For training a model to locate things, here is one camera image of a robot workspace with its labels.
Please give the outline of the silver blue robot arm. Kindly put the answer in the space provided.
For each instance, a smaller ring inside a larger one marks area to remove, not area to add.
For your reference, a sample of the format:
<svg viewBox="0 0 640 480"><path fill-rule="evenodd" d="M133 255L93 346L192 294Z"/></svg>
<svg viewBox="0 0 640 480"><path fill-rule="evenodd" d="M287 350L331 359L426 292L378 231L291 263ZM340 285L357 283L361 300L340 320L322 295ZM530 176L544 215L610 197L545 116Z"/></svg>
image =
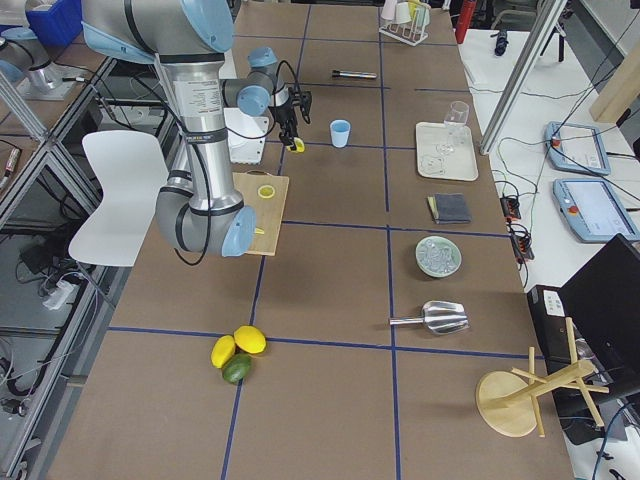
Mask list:
<svg viewBox="0 0 640 480"><path fill-rule="evenodd" d="M250 247L256 213L235 188L227 107L248 116L271 113L279 139L302 148L297 120L310 118L312 95L286 84L282 61L269 47L248 56L250 71L220 79L233 45L234 21L225 1L85 1L86 44L105 56L152 65L180 130L181 145L156 201L156 220L176 249L223 257Z"/></svg>
<svg viewBox="0 0 640 480"><path fill-rule="evenodd" d="M48 94L63 84L63 74L36 34L26 27L1 32L1 72L12 83L27 79L32 88Z"/></svg>

